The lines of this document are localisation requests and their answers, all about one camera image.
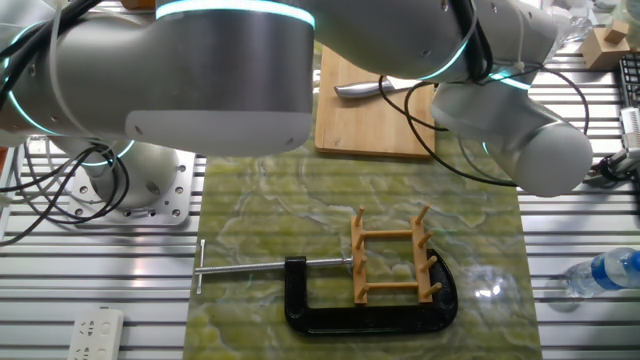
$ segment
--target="knife handle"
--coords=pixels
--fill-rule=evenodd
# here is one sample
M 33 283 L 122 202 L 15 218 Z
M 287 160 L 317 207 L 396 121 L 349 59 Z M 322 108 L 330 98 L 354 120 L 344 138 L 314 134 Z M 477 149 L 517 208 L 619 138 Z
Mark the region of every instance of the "knife handle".
M 382 81 L 382 88 L 386 93 L 395 92 L 395 88 L 387 79 Z M 380 92 L 378 91 L 377 81 L 367 81 L 357 84 L 335 86 L 334 90 L 339 97 L 345 99 L 359 99 L 380 94 Z

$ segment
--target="water bottle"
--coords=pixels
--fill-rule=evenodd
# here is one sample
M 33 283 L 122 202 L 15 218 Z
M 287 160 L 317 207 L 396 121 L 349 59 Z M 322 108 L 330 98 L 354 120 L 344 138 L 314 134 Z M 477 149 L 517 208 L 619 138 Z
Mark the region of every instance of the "water bottle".
M 567 292 L 589 298 L 607 290 L 640 288 L 640 251 L 618 248 L 574 265 L 565 273 Z

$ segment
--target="power outlet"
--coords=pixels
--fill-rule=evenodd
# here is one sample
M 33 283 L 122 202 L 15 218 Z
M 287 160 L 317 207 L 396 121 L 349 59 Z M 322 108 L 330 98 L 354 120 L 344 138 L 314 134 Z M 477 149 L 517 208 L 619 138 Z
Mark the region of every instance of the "power outlet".
M 115 309 L 85 311 L 73 327 L 68 360 L 117 360 L 124 313 Z

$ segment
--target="wooden peg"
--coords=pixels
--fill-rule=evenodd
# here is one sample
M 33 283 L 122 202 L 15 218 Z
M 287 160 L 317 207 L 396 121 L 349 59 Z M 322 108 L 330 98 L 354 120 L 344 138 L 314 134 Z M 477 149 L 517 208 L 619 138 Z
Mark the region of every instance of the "wooden peg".
M 427 204 L 422 208 L 422 211 L 420 211 L 420 215 L 418 215 L 418 217 L 416 218 L 416 224 L 420 224 L 422 222 L 422 219 L 425 215 L 427 215 L 427 211 L 429 211 L 430 207 L 431 205 Z
M 362 221 L 362 215 L 364 215 L 364 206 L 360 205 L 360 209 L 358 210 L 358 215 L 356 216 L 356 226 L 360 226 L 360 222 Z
M 362 274 L 362 269 L 364 269 L 364 266 L 367 264 L 367 260 L 369 260 L 367 258 L 367 255 L 364 255 L 360 260 L 360 262 L 358 263 L 358 268 L 356 269 L 356 272 L 358 274 Z
M 438 291 L 440 291 L 440 289 L 442 289 L 442 284 L 441 283 L 436 283 L 435 285 L 433 285 L 432 287 L 429 288 L 429 290 L 424 292 L 424 297 L 429 297 L 435 293 L 437 293 Z
M 371 283 L 367 284 L 367 286 L 370 289 L 415 289 L 418 287 L 418 283 Z
M 356 249 L 360 249 L 360 247 L 362 246 L 362 243 L 364 242 L 364 236 L 366 235 L 366 232 L 361 232 L 360 233 L 360 237 L 358 238 L 358 242 L 356 243 Z
M 425 235 L 420 241 L 418 241 L 418 246 L 423 247 L 424 244 L 426 244 L 427 241 L 429 241 L 429 239 L 431 239 L 432 236 L 433 236 L 433 230 L 429 230 L 429 232 L 427 232 L 427 235 Z
M 369 291 L 369 285 L 364 284 L 362 286 L 362 289 L 360 289 L 360 292 L 358 293 L 358 299 L 362 299 L 365 295 L 367 295 L 367 291 Z
M 424 265 L 422 265 L 422 268 L 420 268 L 420 271 L 426 272 L 427 270 L 431 269 L 433 264 L 435 264 L 436 262 L 438 262 L 437 257 L 435 256 L 430 257 L 429 260 L 427 260 L 427 262 L 424 263 Z
M 402 237 L 411 236 L 413 231 L 411 230 L 372 230 L 367 231 L 367 237 Z

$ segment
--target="wooden cutting board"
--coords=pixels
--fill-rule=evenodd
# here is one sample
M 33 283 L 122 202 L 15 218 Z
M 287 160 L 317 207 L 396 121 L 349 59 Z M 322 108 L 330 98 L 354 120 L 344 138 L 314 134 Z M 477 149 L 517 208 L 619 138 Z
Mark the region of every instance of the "wooden cutting board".
M 320 99 L 316 120 L 316 149 L 324 152 L 376 156 L 429 157 L 416 140 L 404 115 L 381 96 L 342 99 L 334 86 L 378 81 L 379 75 L 351 64 L 326 46 L 322 54 Z M 390 96 L 403 107 L 406 92 Z M 433 86 L 418 89 L 411 97 L 411 114 L 433 124 L 429 107 Z M 435 151 L 435 134 L 416 125 L 427 145 Z

